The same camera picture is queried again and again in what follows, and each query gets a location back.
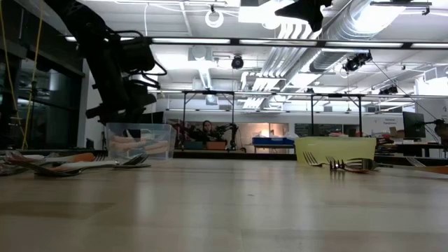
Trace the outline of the blue storage bin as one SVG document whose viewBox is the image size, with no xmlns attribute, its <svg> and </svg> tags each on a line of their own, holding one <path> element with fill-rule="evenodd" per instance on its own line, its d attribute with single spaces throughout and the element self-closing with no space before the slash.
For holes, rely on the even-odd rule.
<svg viewBox="0 0 448 252">
<path fill-rule="evenodd" d="M 260 146 L 267 146 L 267 145 L 293 146 L 295 144 L 295 142 L 294 142 L 294 140 L 288 139 L 286 137 L 253 137 L 252 144 L 254 146 L 257 146 L 257 145 L 260 145 Z"/>
</svg>

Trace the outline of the person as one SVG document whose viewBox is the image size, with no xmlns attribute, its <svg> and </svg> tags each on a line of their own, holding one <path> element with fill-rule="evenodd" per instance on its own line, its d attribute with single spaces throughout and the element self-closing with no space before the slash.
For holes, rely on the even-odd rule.
<svg viewBox="0 0 448 252">
<path fill-rule="evenodd" d="M 440 137 L 444 149 L 448 150 L 448 123 L 443 120 L 435 120 L 435 133 Z"/>
<path fill-rule="evenodd" d="M 204 137 L 205 141 L 211 141 L 213 139 L 212 137 L 213 133 L 213 126 L 209 120 L 205 120 L 202 123 L 202 135 Z"/>
</svg>

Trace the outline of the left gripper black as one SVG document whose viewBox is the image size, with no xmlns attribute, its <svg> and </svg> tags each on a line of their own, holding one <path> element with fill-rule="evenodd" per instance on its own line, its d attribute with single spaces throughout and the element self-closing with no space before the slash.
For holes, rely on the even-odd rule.
<svg viewBox="0 0 448 252">
<path fill-rule="evenodd" d="M 123 79 L 121 88 L 113 88 L 103 84 L 94 84 L 94 90 L 98 90 L 101 102 L 94 108 L 89 108 L 85 115 L 87 119 L 99 118 L 103 125 L 107 123 L 123 123 L 122 135 L 133 139 L 141 138 L 141 116 L 146 106 L 138 106 L 134 101 L 135 93 L 148 88 L 158 89 L 158 83 L 148 83 L 136 79 Z"/>
</svg>

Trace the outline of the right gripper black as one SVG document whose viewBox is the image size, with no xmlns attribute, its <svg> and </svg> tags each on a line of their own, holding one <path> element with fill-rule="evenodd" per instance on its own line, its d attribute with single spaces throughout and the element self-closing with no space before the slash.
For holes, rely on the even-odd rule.
<svg viewBox="0 0 448 252">
<path fill-rule="evenodd" d="M 322 29 L 323 14 L 321 7 L 332 6 L 333 0 L 297 0 L 274 12 L 276 16 L 286 18 L 310 18 L 309 25 L 313 32 Z"/>
</svg>

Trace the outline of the black background station frame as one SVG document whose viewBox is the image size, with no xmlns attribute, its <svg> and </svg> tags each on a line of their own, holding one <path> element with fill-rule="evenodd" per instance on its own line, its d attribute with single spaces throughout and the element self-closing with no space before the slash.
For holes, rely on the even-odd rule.
<svg viewBox="0 0 448 252">
<path fill-rule="evenodd" d="M 232 122 L 230 123 L 229 126 L 227 126 L 227 128 L 229 130 L 231 130 L 231 140 L 230 140 L 230 149 L 229 151 L 235 151 L 237 149 L 237 145 L 235 142 L 235 136 L 237 133 L 237 125 L 235 124 L 235 91 L 225 91 L 225 90 L 184 90 L 182 91 L 183 93 L 183 117 L 182 117 L 182 121 L 183 124 L 186 126 L 186 105 L 188 104 L 189 100 L 187 99 L 187 95 L 189 93 L 192 93 L 192 97 L 191 99 L 196 95 L 196 94 L 201 94 L 201 95 L 223 95 L 224 98 L 227 98 L 226 95 L 231 95 L 232 96 L 232 100 L 230 101 L 232 110 L 230 111 L 232 113 Z"/>
<path fill-rule="evenodd" d="M 363 122 L 362 122 L 362 98 L 364 94 L 342 94 L 342 93 L 311 93 L 310 94 L 310 102 L 311 102 L 311 134 L 314 135 L 314 105 L 317 104 L 317 101 L 314 101 L 315 97 L 327 97 L 327 98 L 343 98 L 346 97 L 348 99 L 357 98 L 358 101 L 354 101 L 353 103 L 358 107 L 358 126 L 359 126 L 359 137 L 363 135 Z"/>
</svg>

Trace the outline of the black overhead light bar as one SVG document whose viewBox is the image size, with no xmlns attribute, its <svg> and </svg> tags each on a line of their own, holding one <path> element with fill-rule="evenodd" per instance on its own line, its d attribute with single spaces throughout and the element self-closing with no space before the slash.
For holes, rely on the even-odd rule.
<svg viewBox="0 0 448 252">
<path fill-rule="evenodd" d="M 380 50 L 448 50 L 448 42 L 412 41 L 327 41 L 311 39 L 278 38 L 194 38 L 146 37 L 154 45 L 204 45 L 204 46 L 258 46 L 297 48 L 353 48 Z"/>
</svg>

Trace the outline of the silver ventilation duct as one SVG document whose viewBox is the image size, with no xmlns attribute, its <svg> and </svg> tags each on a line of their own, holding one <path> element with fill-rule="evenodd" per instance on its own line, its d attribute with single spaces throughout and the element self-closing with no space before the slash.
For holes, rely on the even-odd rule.
<svg viewBox="0 0 448 252">
<path fill-rule="evenodd" d="M 368 41 L 387 28 L 405 9 L 404 6 L 377 6 L 371 2 L 391 3 L 392 0 L 352 0 L 348 7 L 323 33 L 323 40 Z M 347 52 L 311 50 L 311 72 L 324 72 L 347 55 Z"/>
</svg>

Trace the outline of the black background desk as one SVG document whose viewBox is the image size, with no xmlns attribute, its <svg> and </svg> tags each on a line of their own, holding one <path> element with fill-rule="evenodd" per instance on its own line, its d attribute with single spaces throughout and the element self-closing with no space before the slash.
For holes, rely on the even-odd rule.
<svg viewBox="0 0 448 252">
<path fill-rule="evenodd" d="M 448 155 L 448 150 L 435 142 L 387 143 L 379 147 L 390 153 L 412 157 L 445 158 Z"/>
</svg>

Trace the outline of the black tripod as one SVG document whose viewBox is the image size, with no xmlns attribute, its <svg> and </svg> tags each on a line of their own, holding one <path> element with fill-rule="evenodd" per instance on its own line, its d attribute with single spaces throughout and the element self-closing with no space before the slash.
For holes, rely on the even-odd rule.
<svg viewBox="0 0 448 252">
<path fill-rule="evenodd" d="M 30 122 L 30 130 L 29 130 L 29 146 L 32 146 L 32 137 L 33 137 L 33 120 L 34 120 L 34 107 L 35 107 L 35 98 L 37 95 L 36 89 L 37 81 L 33 80 L 31 82 L 31 122 Z"/>
</svg>

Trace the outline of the silver metal fork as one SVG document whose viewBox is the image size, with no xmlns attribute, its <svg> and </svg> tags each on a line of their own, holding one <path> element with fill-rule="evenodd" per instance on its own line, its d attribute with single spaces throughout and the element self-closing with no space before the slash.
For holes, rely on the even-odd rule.
<svg viewBox="0 0 448 252">
<path fill-rule="evenodd" d="M 346 161 L 346 166 L 352 169 L 367 169 L 370 171 L 379 171 L 381 168 L 392 168 L 391 164 L 382 164 L 367 158 L 353 158 Z"/>
</svg>

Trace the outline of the clear plastic bin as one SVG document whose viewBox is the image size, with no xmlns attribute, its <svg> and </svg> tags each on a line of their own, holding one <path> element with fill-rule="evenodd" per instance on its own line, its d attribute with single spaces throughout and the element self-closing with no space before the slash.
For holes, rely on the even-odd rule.
<svg viewBox="0 0 448 252">
<path fill-rule="evenodd" d="M 108 156 L 114 160 L 121 162 L 128 161 L 138 155 L 147 155 L 148 158 L 144 163 L 153 164 L 156 162 L 164 162 L 173 158 L 174 147 L 176 140 L 175 129 L 168 124 L 140 124 L 141 138 L 145 144 L 138 148 L 132 148 L 125 151 L 114 151 L 109 148 L 109 141 L 112 136 L 123 137 L 123 123 L 108 123 L 106 125 L 106 145 L 108 149 Z M 167 141 L 169 143 L 169 150 L 166 153 L 158 155 L 148 155 L 144 153 L 144 147 L 160 141 Z"/>
</svg>

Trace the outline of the yellow plastic bin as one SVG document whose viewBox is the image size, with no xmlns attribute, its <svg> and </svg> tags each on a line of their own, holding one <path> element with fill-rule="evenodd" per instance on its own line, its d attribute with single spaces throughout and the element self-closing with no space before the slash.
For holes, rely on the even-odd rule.
<svg viewBox="0 0 448 252">
<path fill-rule="evenodd" d="M 307 136 L 295 140 L 295 153 L 300 164 L 308 165 L 303 152 L 310 152 L 318 162 L 327 162 L 326 156 L 347 161 L 353 158 L 373 160 L 377 140 L 375 138 L 344 136 Z"/>
</svg>

